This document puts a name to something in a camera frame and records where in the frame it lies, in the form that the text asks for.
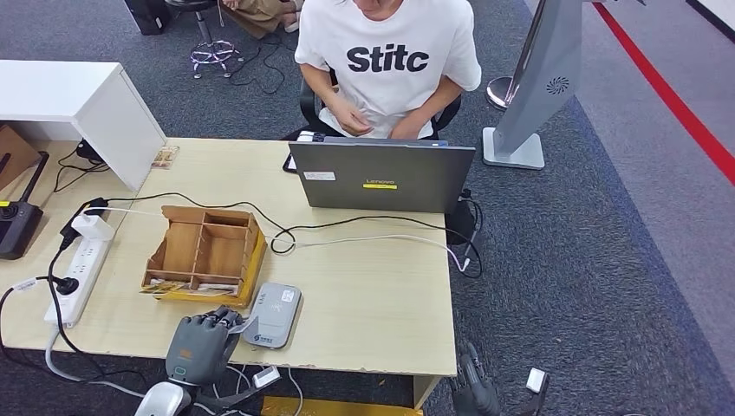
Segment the person's right hand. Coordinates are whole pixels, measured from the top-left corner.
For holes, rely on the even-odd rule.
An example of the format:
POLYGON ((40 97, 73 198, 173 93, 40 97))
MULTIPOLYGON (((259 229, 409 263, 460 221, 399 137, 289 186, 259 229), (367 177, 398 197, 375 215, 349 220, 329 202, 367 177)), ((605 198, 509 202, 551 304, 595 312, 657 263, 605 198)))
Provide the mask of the person's right hand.
POLYGON ((362 136, 373 130, 361 111, 340 95, 332 94, 327 100, 327 107, 340 127, 349 135, 362 136))

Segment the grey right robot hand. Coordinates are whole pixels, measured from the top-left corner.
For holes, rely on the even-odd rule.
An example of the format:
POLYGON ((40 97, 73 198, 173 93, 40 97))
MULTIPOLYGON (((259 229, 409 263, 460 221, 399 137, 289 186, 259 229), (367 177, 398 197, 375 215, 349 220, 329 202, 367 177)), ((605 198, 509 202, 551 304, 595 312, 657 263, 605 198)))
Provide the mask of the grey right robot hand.
POLYGON ((498 391, 479 359, 477 349, 466 340, 458 345, 457 374, 450 378, 452 403, 457 415, 498 416, 498 391))

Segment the person's left hand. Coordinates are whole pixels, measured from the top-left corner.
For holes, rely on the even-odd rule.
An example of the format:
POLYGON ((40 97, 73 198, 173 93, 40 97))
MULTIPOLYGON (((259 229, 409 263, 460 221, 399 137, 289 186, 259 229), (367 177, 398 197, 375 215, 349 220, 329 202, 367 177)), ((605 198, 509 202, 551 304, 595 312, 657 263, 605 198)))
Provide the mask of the person's left hand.
POLYGON ((421 129, 426 123, 429 123, 429 119, 430 117, 425 117, 418 110, 412 111, 394 125, 389 138, 393 140, 417 140, 421 129))

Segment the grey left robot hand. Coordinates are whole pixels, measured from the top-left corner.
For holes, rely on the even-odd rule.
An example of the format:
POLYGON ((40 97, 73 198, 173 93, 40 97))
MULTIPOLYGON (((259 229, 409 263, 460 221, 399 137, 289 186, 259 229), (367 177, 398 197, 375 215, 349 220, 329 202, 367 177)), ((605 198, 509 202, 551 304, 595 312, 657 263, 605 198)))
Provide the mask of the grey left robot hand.
POLYGON ((190 386, 214 383, 224 373, 239 334, 232 331, 244 318, 225 305, 179 321, 166 355, 170 380, 190 386))

